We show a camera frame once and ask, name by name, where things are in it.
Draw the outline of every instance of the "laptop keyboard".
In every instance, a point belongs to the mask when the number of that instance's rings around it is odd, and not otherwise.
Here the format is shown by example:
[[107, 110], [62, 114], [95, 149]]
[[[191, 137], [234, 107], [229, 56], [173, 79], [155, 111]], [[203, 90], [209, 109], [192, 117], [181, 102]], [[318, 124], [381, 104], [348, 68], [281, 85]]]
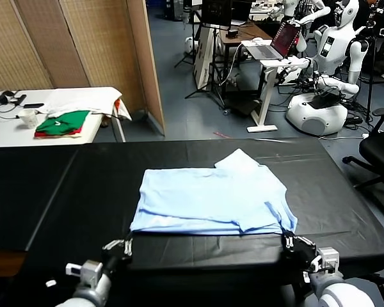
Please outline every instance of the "laptop keyboard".
[[258, 46], [257, 47], [260, 53], [265, 57], [265, 58], [275, 58], [276, 54], [270, 51], [269, 47], [267, 46]]

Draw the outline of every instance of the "computer monitor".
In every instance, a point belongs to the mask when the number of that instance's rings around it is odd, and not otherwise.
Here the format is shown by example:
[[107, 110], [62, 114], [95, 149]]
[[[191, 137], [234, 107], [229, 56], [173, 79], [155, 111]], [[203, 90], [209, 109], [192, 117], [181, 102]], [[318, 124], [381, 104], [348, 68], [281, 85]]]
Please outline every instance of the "computer monitor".
[[248, 21], [252, 1], [233, 0], [232, 2], [232, 20]]
[[230, 29], [232, 0], [205, 0], [202, 3], [202, 25], [216, 29]]
[[290, 51], [292, 44], [296, 41], [300, 32], [300, 28], [296, 28], [293, 25], [282, 22], [277, 34], [271, 41], [270, 46], [276, 49], [284, 58]]

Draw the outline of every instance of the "black office chair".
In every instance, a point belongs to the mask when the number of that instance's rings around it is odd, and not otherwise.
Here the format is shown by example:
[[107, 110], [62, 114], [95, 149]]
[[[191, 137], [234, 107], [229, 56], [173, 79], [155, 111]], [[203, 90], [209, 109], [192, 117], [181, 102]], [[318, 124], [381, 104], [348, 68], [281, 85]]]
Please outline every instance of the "black office chair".
[[354, 186], [355, 188], [367, 187], [380, 182], [384, 183], [384, 132], [378, 132], [384, 122], [384, 108], [373, 111], [372, 115], [380, 117], [380, 120], [370, 132], [369, 136], [360, 143], [360, 155], [370, 164], [352, 156], [344, 157], [342, 161], [346, 164], [354, 162], [357, 165], [377, 174], [378, 177], [362, 184], [357, 184]]

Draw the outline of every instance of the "folded green shirt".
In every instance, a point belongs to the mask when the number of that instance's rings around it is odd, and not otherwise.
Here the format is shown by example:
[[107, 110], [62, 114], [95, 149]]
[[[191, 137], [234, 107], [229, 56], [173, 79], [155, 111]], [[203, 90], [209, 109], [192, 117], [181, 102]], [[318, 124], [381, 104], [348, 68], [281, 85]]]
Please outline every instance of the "folded green shirt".
[[46, 133], [49, 136], [62, 136], [83, 126], [89, 111], [76, 111], [65, 113], [59, 117], [48, 118], [36, 129], [36, 132]]

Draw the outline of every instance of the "chair armrest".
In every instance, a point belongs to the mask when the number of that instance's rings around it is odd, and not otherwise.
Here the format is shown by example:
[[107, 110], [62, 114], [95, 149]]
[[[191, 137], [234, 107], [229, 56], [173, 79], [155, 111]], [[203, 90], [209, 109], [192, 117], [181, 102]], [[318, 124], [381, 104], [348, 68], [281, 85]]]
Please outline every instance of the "chair armrest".
[[380, 116], [380, 120], [378, 121], [378, 123], [376, 124], [376, 126], [373, 128], [373, 130], [371, 131], [370, 135], [374, 135], [374, 134], [377, 134], [378, 133], [378, 130], [380, 129], [381, 125], [383, 125], [384, 123], [384, 107], [381, 107], [377, 110], [374, 110], [372, 112], [372, 114], [374, 116]]
[[374, 110], [372, 114], [374, 116], [384, 116], [384, 107]]

